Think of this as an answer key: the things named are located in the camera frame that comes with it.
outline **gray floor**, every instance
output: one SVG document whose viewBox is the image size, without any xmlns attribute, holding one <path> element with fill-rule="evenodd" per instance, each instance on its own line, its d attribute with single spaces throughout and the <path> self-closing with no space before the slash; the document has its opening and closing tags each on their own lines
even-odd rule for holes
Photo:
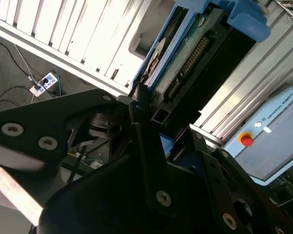
<svg viewBox="0 0 293 234">
<path fill-rule="evenodd" d="M 2 38 L 0 38 L 0 42 L 5 44 L 11 51 L 13 57 L 19 66 L 28 73 L 26 66 L 22 59 L 20 58 L 18 52 L 16 51 L 14 45 Z M 62 90 L 64 94 L 72 94 L 88 89 L 93 89 L 95 86 L 91 84 L 83 83 L 83 80 L 78 78 L 77 76 L 56 67 L 52 63 L 30 53 L 26 50 L 21 49 L 22 54 L 25 59 L 28 61 L 30 66 L 32 67 L 32 72 L 34 77 L 39 80 L 44 77 L 47 73 L 52 71 L 53 69 L 58 69 L 61 80 L 62 80 Z M 20 71 L 20 69 L 15 65 L 12 61 L 8 51 L 0 45 L 0 94 L 6 91 L 8 88 L 13 86 L 26 86 L 28 88 L 32 87 L 32 83 L 28 80 L 26 75 Z M 43 94 L 42 99 L 49 99 L 50 96 L 48 94 Z M 1 99 L 10 99 L 16 102 L 19 105 L 29 104 L 32 99 L 32 95 L 23 89 L 14 89 L 4 95 Z M 14 107 L 13 104 L 9 102 L 1 102 L 0 110 L 9 109 Z"/>
</svg>

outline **black cable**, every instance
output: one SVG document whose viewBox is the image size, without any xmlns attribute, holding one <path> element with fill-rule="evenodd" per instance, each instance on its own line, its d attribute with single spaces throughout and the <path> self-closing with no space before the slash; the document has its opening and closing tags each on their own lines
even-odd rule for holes
<svg viewBox="0 0 293 234">
<path fill-rule="evenodd" d="M 92 150 L 89 150 L 87 153 L 85 153 L 86 155 L 100 149 L 102 146 L 106 145 L 109 142 L 109 140 L 106 140 L 105 142 L 101 143 L 100 145 L 94 147 Z"/>
<path fill-rule="evenodd" d="M 34 225 L 31 225 L 28 234 L 36 234 L 36 233 L 37 233 L 37 228 Z"/>
<path fill-rule="evenodd" d="M 28 77 L 29 76 L 29 74 L 27 73 L 27 72 L 25 72 L 20 66 L 19 66 L 19 64 L 15 61 L 15 59 L 14 59 L 14 57 L 13 57 L 13 55 L 12 55 L 12 53 L 11 53 L 11 51 L 10 51 L 10 49 L 6 46 L 6 45 L 4 45 L 3 43 L 1 43 L 0 42 L 0 45 L 2 45 L 7 51 L 8 51 L 8 53 L 10 54 L 10 56 L 11 56 L 11 59 L 13 60 L 13 62 L 15 63 L 15 65 L 17 65 L 17 67 Z"/>
<path fill-rule="evenodd" d="M 43 77 L 42 74 L 40 74 L 40 72 L 36 71 L 31 65 L 30 63 L 28 62 L 28 60 L 24 57 L 24 54 L 21 52 L 21 48 L 15 44 L 15 46 L 18 48 L 20 54 L 22 55 L 23 59 L 25 60 L 25 62 L 27 63 L 27 65 L 29 66 L 29 68 L 31 69 L 32 72 L 35 72 L 37 73 L 40 77 Z"/>
<path fill-rule="evenodd" d="M 72 170 L 72 172 L 71 172 L 71 174 L 70 174 L 70 176 L 69 176 L 69 178 L 67 180 L 67 184 L 70 184 L 71 182 L 73 182 L 73 179 L 75 177 L 76 171 L 78 170 L 79 164 L 80 164 L 80 162 L 81 162 L 81 160 L 82 160 L 82 158 L 84 156 L 86 148 L 87 148 L 86 145 L 84 145 L 82 147 L 82 150 L 80 151 L 80 155 L 78 156 L 78 158 L 77 158 L 77 160 L 75 162 L 74 168 L 73 168 L 73 170 Z"/>
<path fill-rule="evenodd" d="M 46 87 L 44 86 L 44 82 L 42 81 L 42 87 L 44 88 L 44 90 L 52 97 L 54 98 L 55 96 L 53 96 L 47 89 Z"/>
<path fill-rule="evenodd" d="M 5 91 L 3 94 L 1 94 L 0 97 L 2 97 L 3 95 L 5 95 L 5 94 L 6 94 L 7 92 L 9 92 L 10 90 L 12 90 L 12 89 L 16 89 L 16 88 L 25 89 L 25 90 L 27 90 L 28 92 L 30 92 L 30 94 L 32 94 L 32 92 L 31 92 L 27 87 L 25 87 L 25 86 L 14 86 L 14 87 L 12 87 L 12 88 L 9 88 L 9 89 L 8 89 L 7 91 Z"/>
<path fill-rule="evenodd" d="M 14 104 L 14 105 L 16 105 L 16 106 L 19 106 L 19 104 L 17 104 L 16 102 L 14 102 L 14 101 L 12 101 L 12 100 L 10 100 L 10 99 L 2 99 L 2 100 L 0 100 L 0 102 L 10 102 L 10 103 L 12 103 L 12 104 Z"/>
</svg>

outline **screw head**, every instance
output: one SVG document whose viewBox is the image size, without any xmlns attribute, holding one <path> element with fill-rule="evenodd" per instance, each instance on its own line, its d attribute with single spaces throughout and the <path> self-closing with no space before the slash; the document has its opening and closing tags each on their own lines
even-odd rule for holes
<svg viewBox="0 0 293 234">
<path fill-rule="evenodd" d="M 17 137 L 24 132 L 24 129 L 17 123 L 6 123 L 1 127 L 1 131 L 7 136 Z"/>
<path fill-rule="evenodd" d="M 236 222 L 230 214 L 224 213 L 223 220 L 229 228 L 231 228 L 232 230 L 236 230 Z"/>
<path fill-rule="evenodd" d="M 284 231 L 283 231 L 280 227 L 276 227 L 276 228 L 275 228 L 275 231 L 276 231 L 278 234 L 284 234 Z"/>
<path fill-rule="evenodd" d="M 161 203 L 163 206 L 168 207 L 171 205 L 170 195 L 163 190 L 157 191 L 156 198 L 158 202 Z"/>
<path fill-rule="evenodd" d="M 43 136 L 39 139 L 38 145 L 45 150 L 55 150 L 58 146 L 58 142 L 53 137 Z"/>
<path fill-rule="evenodd" d="M 110 97 L 110 96 L 108 96 L 108 95 L 103 95 L 102 96 L 105 100 L 107 100 L 107 101 L 111 101 L 112 100 L 112 98 Z"/>
<path fill-rule="evenodd" d="M 136 105 L 136 108 L 141 110 L 141 111 L 143 111 L 143 108 L 141 106 L 139 106 L 139 105 Z"/>
<path fill-rule="evenodd" d="M 199 134 L 199 133 L 195 133 L 196 137 L 199 138 L 199 139 L 202 139 L 202 135 Z"/>
<path fill-rule="evenodd" d="M 225 152 L 225 151 L 222 151 L 221 154 L 222 154 L 224 157 L 227 157 L 227 158 L 229 157 L 229 155 L 228 155 L 227 152 Z"/>
<path fill-rule="evenodd" d="M 206 20 L 205 17 L 201 18 L 201 20 L 199 22 L 199 27 L 201 27 L 204 24 L 205 20 Z"/>
</svg>

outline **electrical cable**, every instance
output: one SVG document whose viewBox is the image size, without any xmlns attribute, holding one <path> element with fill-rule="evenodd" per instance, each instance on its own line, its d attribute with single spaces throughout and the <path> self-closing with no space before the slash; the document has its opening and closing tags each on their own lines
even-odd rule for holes
<svg viewBox="0 0 293 234">
<path fill-rule="evenodd" d="M 6 45 L 4 45 L 3 43 L 1 43 L 0 42 L 0 45 L 1 46 L 3 46 L 7 51 L 8 51 L 8 53 L 9 53 L 9 55 L 10 55 L 10 57 L 11 57 L 11 59 L 13 60 L 13 62 L 15 63 L 15 65 L 26 75 L 26 76 L 29 76 L 29 74 L 27 73 L 27 72 L 25 72 L 20 66 L 19 66 L 19 64 L 15 61 L 15 59 L 14 59 L 14 57 L 13 57 L 13 55 L 12 55 L 12 53 L 11 53 L 11 51 L 10 51 L 10 49 L 6 46 Z"/>
<path fill-rule="evenodd" d="M 100 149 L 102 146 L 106 145 L 109 142 L 109 140 L 106 140 L 105 142 L 101 143 L 100 145 L 94 147 L 92 150 L 89 150 L 87 153 L 85 153 L 86 155 Z"/>
<path fill-rule="evenodd" d="M 44 90 L 52 97 L 52 98 L 54 98 L 55 96 L 54 95 L 52 95 L 48 90 L 47 90 L 47 88 L 44 86 L 45 84 L 44 84 L 44 82 L 42 81 L 42 86 L 43 86 L 43 88 L 44 88 Z"/>
<path fill-rule="evenodd" d="M 2 99 L 2 100 L 0 100 L 0 103 L 1 102 L 10 102 L 10 103 L 12 103 L 12 104 L 14 104 L 15 106 L 19 106 L 19 104 L 17 104 L 16 102 L 14 102 L 14 101 L 12 101 L 12 100 L 10 100 L 10 99 Z"/>
<path fill-rule="evenodd" d="M 25 65 L 26 65 L 26 67 L 27 67 L 27 69 L 28 69 L 28 71 L 29 71 L 29 74 L 30 74 L 30 75 L 28 76 L 29 80 L 30 80 L 35 86 L 40 87 L 40 84 L 39 84 L 39 83 L 36 81 L 36 79 L 34 78 L 32 72 L 31 72 L 31 70 L 30 70 L 30 68 L 29 68 L 29 64 L 27 63 L 27 61 L 26 61 L 26 59 L 24 58 L 24 56 L 23 56 L 23 54 L 21 53 L 21 51 L 19 50 L 18 46 L 17 46 L 16 44 L 14 44 L 14 46 L 15 46 L 17 52 L 19 53 L 21 59 L 23 60 L 23 62 L 25 63 Z M 44 88 L 44 90 L 45 90 L 45 91 L 46 91 L 46 92 L 47 92 L 52 98 L 54 98 L 54 96 L 51 95 L 50 92 L 45 88 L 43 81 L 42 81 L 42 87 Z"/>
<path fill-rule="evenodd" d="M 61 77 L 60 77 L 60 73 L 59 73 L 59 71 L 56 69 L 55 70 L 56 71 L 56 73 L 57 73 L 57 77 L 58 77 L 58 79 L 59 79 L 59 96 L 62 96 L 62 84 L 61 84 Z"/>
<path fill-rule="evenodd" d="M 25 89 L 28 92 L 30 92 L 30 94 L 32 94 L 32 92 L 25 86 L 14 86 L 12 88 L 9 88 L 8 90 L 6 90 L 5 92 L 3 92 L 3 94 L 0 95 L 0 97 L 2 97 L 3 95 L 5 95 L 7 92 L 11 91 L 12 89 L 16 89 L 16 88 L 20 88 L 20 89 Z"/>
<path fill-rule="evenodd" d="M 76 160 L 76 162 L 75 162 L 74 168 L 72 169 L 72 172 L 71 172 L 71 174 L 70 174 L 70 176 L 69 176 L 69 178 L 68 178 L 68 180 L 67 180 L 67 184 L 70 184 L 71 182 L 73 182 L 73 179 L 74 179 L 74 177 L 75 177 L 75 174 L 76 174 L 76 171 L 77 171 L 77 169 L 78 169 L 78 167 L 79 167 L 79 164 L 80 164 L 82 158 L 84 157 L 84 153 L 85 153 L 85 151 L 86 151 L 86 148 L 87 148 L 87 146 L 84 145 L 84 146 L 82 147 L 82 150 L 80 151 L 80 153 L 78 153 L 79 156 L 78 156 L 78 158 L 77 158 L 77 160 Z"/>
<path fill-rule="evenodd" d="M 27 69 L 28 69 L 28 71 L 29 71 L 29 74 L 30 74 L 31 78 L 32 78 L 32 80 L 34 81 L 34 85 L 37 85 L 38 82 L 35 80 L 33 74 L 31 73 L 31 70 L 30 70 L 30 68 L 29 68 L 29 66 L 28 66 L 28 63 L 26 62 L 26 60 L 25 60 L 23 54 L 20 52 L 20 50 L 19 50 L 19 48 L 18 48 L 18 46 L 17 46 L 16 44 L 14 44 L 14 46 L 15 46 L 17 52 L 19 53 L 21 59 L 22 59 L 23 62 L 25 63 L 25 65 L 26 65 L 26 67 L 27 67 Z"/>
</svg>

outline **hole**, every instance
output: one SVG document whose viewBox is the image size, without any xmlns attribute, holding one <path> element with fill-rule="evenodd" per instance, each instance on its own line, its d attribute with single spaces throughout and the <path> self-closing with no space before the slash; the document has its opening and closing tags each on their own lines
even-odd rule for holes
<svg viewBox="0 0 293 234">
<path fill-rule="evenodd" d="M 230 29 L 230 25 L 227 23 L 227 21 L 228 21 L 228 16 L 223 16 L 219 24 L 223 26 L 225 29 Z"/>
<path fill-rule="evenodd" d="M 107 101 L 111 101 L 112 99 L 111 99 L 111 97 L 109 97 L 108 95 L 103 95 L 102 96 L 105 100 L 107 100 Z"/>
<path fill-rule="evenodd" d="M 45 145 L 53 145 L 52 141 L 51 140 L 44 140 L 43 143 Z"/>
<path fill-rule="evenodd" d="M 113 125 L 111 127 L 111 131 L 114 132 L 114 133 L 120 132 L 121 129 L 122 129 L 121 125 Z"/>
<path fill-rule="evenodd" d="M 17 127 L 11 126 L 8 127 L 8 132 L 13 132 L 13 133 L 17 133 L 19 130 Z"/>
<path fill-rule="evenodd" d="M 229 224 L 231 224 L 231 225 L 233 224 L 233 221 L 231 220 L 231 218 L 227 218 L 227 221 Z"/>
<path fill-rule="evenodd" d="M 196 172 L 196 167 L 195 166 L 191 166 L 189 170 L 192 171 L 192 172 Z"/>
<path fill-rule="evenodd" d="M 162 198 L 163 201 L 168 201 L 168 198 L 167 198 L 167 196 L 165 194 L 162 194 L 161 198 Z"/>
<path fill-rule="evenodd" d="M 248 204 L 244 200 L 239 199 L 233 203 L 233 206 L 241 223 L 245 226 L 250 224 L 252 219 L 252 211 Z"/>
<path fill-rule="evenodd" d="M 167 111 L 165 111 L 163 109 L 160 109 L 157 112 L 156 116 L 154 117 L 154 120 L 159 122 L 159 123 L 162 123 L 165 120 L 165 118 L 168 116 L 168 114 L 169 113 Z"/>
</svg>

